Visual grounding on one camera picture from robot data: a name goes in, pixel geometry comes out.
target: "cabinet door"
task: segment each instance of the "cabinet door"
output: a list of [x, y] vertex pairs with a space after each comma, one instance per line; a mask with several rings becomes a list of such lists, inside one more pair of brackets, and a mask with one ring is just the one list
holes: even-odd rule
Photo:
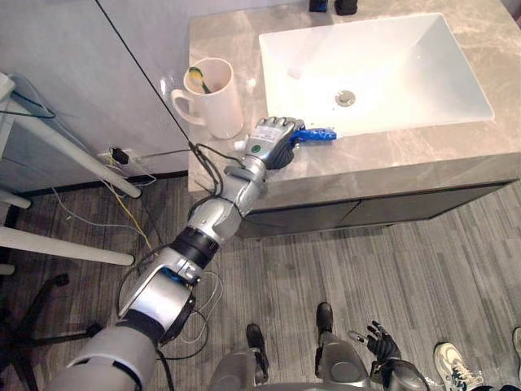
[[300, 205], [248, 214], [239, 228], [242, 237], [294, 234], [335, 228], [358, 204], [357, 200], [334, 204]]
[[425, 220], [503, 186], [505, 183], [362, 200], [360, 205], [339, 223], [339, 226]]

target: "chair leg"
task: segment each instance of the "chair leg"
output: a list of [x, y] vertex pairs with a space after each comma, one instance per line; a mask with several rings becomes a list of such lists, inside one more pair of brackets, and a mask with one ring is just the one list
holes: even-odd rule
[[54, 286], [63, 287], [68, 284], [67, 275], [57, 275], [53, 279], [48, 279], [40, 289], [40, 292], [34, 297], [31, 306], [28, 308], [20, 324], [16, 328], [16, 334], [21, 339], [29, 338], [34, 331], [38, 315], [42, 312], [43, 305], [49, 298], [51, 289]]
[[47, 346], [54, 344], [61, 344], [62, 342], [69, 342], [71, 340], [84, 340], [85, 338], [92, 338], [99, 332], [103, 330], [103, 327], [98, 323], [93, 323], [87, 327], [85, 332], [79, 332], [77, 334], [72, 334], [70, 336], [53, 336], [51, 338], [40, 338], [37, 340], [28, 340], [28, 346], [30, 347], [38, 347], [38, 346]]
[[28, 391], [38, 391], [36, 377], [34, 377], [31, 361], [27, 356], [17, 355], [11, 360], [12, 366], [15, 368], [16, 375], [20, 382]]

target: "toothbrush head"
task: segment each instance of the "toothbrush head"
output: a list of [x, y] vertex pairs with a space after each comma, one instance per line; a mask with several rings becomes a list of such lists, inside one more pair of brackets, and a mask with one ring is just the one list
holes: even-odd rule
[[211, 94], [212, 91], [208, 88], [206, 84], [204, 84], [203, 79], [203, 73], [201, 70], [197, 67], [189, 67], [188, 68], [188, 76], [190, 77], [190, 80], [192, 83], [194, 83], [197, 86], [200, 86], [205, 94]]

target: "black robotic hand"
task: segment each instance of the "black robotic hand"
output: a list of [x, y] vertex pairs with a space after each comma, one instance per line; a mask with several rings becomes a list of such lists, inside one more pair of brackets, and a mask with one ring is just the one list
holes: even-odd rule
[[356, 332], [349, 332], [349, 336], [367, 346], [367, 349], [376, 356], [376, 361], [384, 363], [388, 360], [401, 359], [401, 351], [391, 335], [383, 328], [383, 326], [373, 321], [373, 326], [367, 326], [371, 334], [367, 337], [361, 336]]
[[349, 337], [367, 346], [367, 349], [376, 356], [371, 367], [370, 378], [383, 385], [384, 389], [411, 389], [428, 391], [429, 386], [420, 371], [414, 364], [401, 359], [401, 351], [391, 335], [376, 322], [367, 326], [372, 334], [367, 337], [350, 331]]
[[291, 136], [304, 128], [295, 118], [263, 118], [247, 141], [246, 154], [261, 159], [267, 169], [281, 169], [293, 160]]

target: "sink basin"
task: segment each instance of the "sink basin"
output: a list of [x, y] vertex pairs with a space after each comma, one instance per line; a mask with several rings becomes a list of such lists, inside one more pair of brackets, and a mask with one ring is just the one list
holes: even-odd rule
[[340, 137], [493, 118], [441, 14], [267, 33], [259, 42], [270, 116]]

